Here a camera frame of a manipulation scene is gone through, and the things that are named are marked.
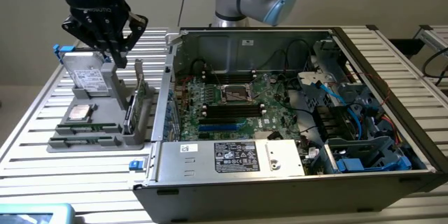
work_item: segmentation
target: warning label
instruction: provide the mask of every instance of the warning label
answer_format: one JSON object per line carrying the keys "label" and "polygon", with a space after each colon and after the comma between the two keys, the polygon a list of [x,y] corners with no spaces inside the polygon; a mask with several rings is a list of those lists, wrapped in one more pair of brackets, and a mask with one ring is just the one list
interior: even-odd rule
{"label": "warning label", "polygon": [[107,85],[100,70],[75,70],[76,78],[88,92],[107,91]]}
{"label": "warning label", "polygon": [[219,173],[259,172],[255,142],[215,143],[215,170]]}

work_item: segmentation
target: blue cable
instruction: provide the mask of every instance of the blue cable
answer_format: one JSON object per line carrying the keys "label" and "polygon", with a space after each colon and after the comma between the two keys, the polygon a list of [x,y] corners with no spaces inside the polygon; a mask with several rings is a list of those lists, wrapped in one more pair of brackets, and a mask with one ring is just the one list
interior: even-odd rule
{"label": "blue cable", "polygon": [[[343,104],[344,106],[347,106],[346,100],[344,100],[344,98],[343,98],[340,95],[338,95],[338,94],[335,94],[334,92],[331,92],[331,90],[330,90],[324,85],[320,85],[320,88],[322,88],[322,89],[323,89],[323,90],[324,90],[332,97],[338,98],[338,99],[342,101],[342,104]],[[348,110],[348,113],[351,114],[351,116],[352,116],[354,119],[355,119],[355,122],[356,122],[356,125],[358,125],[358,128],[359,128],[358,140],[360,140],[360,139],[362,139],[362,134],[363,134],[362,122],[359,121],[359,118],[358,118],[358,116],[356,116],[354,110],[352,110],[351,108],[347,108],[347,110]]]}

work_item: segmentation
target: motherboard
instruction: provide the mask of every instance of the motherboard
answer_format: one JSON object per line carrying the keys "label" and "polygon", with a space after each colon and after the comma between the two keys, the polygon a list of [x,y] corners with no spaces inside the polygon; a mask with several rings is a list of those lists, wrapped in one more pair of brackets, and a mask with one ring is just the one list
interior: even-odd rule
{"label": "motherboard", "polygon": [[299,139],[296,114],[275,98],[284,92],[280,78],[271,73],[212,74],[182,80],[180,139]]}

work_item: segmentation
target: white wall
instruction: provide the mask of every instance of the white wall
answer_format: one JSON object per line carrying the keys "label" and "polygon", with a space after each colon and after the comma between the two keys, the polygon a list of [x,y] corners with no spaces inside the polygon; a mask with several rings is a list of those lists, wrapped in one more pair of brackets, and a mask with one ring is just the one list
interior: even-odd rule
{"label": "white wall", "polygon": [[[174,26],[182,0],[127,0],[151,26]],[[284,25],[376,24],[391,37],[411,37],[419,24],[448,24],[447,0],[298,0]],[[75,39],[60,23],[64,0],[2,0],[0,84],[40,85],[56,65],[51,47]],[[183,26],[212,21],[215,0],[186,0]]]}

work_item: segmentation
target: open computer chassis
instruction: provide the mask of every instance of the open computer chassis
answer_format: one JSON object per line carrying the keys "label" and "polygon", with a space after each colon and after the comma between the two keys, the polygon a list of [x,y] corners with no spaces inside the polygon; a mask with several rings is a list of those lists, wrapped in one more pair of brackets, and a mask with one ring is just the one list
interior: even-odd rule
{"label": "open computer chassis", "polygon": [[340,27],[183,28],[168,40],[134,187],[154,221],[380,211],[447,181],[440,150]]}

